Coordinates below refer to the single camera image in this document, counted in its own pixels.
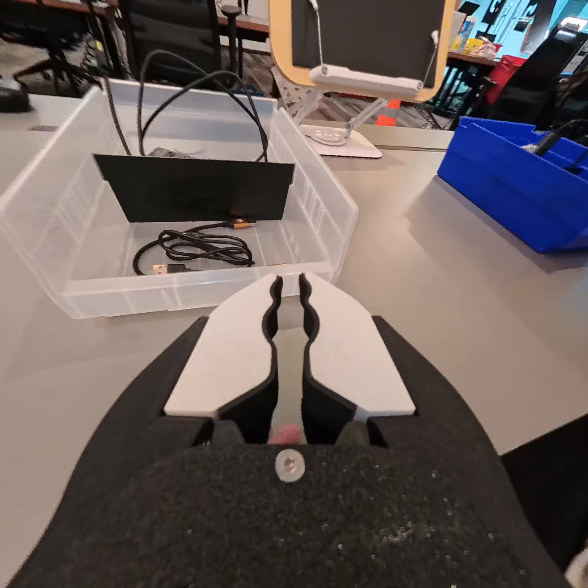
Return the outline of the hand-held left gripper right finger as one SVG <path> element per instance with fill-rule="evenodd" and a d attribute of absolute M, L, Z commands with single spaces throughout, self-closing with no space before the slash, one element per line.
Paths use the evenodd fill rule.
<path fill-rule="evenodd" d="M 310 445 L 333 445 L 351 422 L 414 416 L 416 406 L 374 317 L 318 275 L 299 276 L 307 336 L 301 416 Z"/>

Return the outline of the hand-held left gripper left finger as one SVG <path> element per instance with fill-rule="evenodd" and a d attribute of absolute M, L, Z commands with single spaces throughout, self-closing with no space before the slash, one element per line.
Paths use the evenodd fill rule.
<path fill-rule="evenodd" d="M 172 417 L 236 423 L 247 443 L 266 443 L 278 400 L 277 311 L 283 279 L 268 274 L 221 303 L 164 406 Z"/>

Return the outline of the black cable orange plug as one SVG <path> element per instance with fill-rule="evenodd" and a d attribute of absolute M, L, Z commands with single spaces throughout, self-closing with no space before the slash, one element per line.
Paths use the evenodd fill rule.
<path fill-rule="evenodd" d="M 179 231 L 165 229 L 158 237 L 138 249 L 132 260 L 132 269 L 137 276 L 144 276 L 141 261 L 144 255 L 154 248 L 164 252 L 168 263 L 154 264 L 154 275 L 170 275 L 194 272 L 187 262 L 211 261 L 221 262 L 236 267 L 252 267 L 255 262 L 252 251 L 246 241 L 234 234 L 225 235 L 220 229 L 239 231 L 254 227 L 256 221 L 248 218 L 202 224 Z"/>

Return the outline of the clear plastic bin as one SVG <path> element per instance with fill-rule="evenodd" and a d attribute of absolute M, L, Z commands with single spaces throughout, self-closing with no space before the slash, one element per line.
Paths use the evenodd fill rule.
<path fill-rule="evenodd" d="M 47 296 L 74 319 L 214 307 L 267 273 L 283 278 L 283 294 L 298 294 L 298 275 L 312 272 L 328 282 L 341 272 L 359 209 L 290 115 L 269 98 L 253 97 L 268 137 L 268 167 L 286 166 L 285 207 L 277 219 L 252 213 L 252 226 L 218 228 L 252 252 L 254 264 L 184 262 L 189 272 L 155 275 L 170 262 L 160 246 L 136 252 L 165 229 L 184 231 L 219 222 L 131 220 L 99 169 L 95 156 L 126 159 L 106 95 L 93 88 L 1 196 L 1 233 L 18 261 Z"/>

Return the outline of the blue plastic bin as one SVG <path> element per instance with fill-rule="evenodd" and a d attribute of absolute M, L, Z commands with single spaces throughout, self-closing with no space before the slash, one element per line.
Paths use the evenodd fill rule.
<path fill-rule="evenodd" d="M 438 177 L 538 254 L 587 250 L 587 147 L 533 125 L 462 117 Z"/>

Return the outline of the grey desk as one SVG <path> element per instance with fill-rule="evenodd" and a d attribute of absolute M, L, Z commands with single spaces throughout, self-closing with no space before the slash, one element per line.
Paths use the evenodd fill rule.
<path fill-rule="evenodd" d="M 535 254 L 434 174 L 439 131 L 326 158 L 359 208 L 337 287 L 444 375 L 504 454 L 587 413 L 587 255 Z M 210 308 L 77 320 L 1 236 L 1 587 L 130 381 Z"/>

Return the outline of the black bin divider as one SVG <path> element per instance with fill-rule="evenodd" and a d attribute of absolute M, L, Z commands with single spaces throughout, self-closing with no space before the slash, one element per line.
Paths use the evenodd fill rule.
<path fill-rule="evenodd" d="M 131 224 L 281 220 L 294 164 L 93 154 Z"/>

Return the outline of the orange traffic cone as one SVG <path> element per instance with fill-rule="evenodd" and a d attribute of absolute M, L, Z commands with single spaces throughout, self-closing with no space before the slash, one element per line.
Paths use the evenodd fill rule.
<path fill-rule="evenodd" d="M 385 127 L 394 127 L 398 119 L 399 111 L 401 109 L 401 101 L 392 99 L 388 102 L 385 108 L 382 109 L 376 119 L 376 125 Z"/>

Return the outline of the printed paper sheet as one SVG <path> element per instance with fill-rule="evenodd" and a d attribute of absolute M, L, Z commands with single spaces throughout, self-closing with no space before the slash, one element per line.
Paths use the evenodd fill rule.
<path fill-rule="evenodd" d="M 323 93 L 310 86 L 299 86 L 283 76 L 277 66 L 272 67 L 273 81 L 284 109 L 295 123 L 324 121 L 319 112 Z"/>

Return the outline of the red bag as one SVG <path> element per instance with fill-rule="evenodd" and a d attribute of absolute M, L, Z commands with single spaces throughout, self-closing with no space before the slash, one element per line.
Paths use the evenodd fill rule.
<path fill-rule="evenodd" d="M 489 75 L 492 83 L 485 94 L 488 105 L 493 105 L 503 91 L 505 85 L 518 69 L 526 62 L 526 58 L 503 55 Z"/>

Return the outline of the black office chair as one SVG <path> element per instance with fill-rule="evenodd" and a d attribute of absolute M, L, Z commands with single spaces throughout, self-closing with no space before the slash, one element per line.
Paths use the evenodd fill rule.
<path fill-rule="evenodd" d="M 470 117 L 524 123 L 539 130 L 587 118 L 587 33 L 556 26 L 502 85 L 497 65 Z"/>

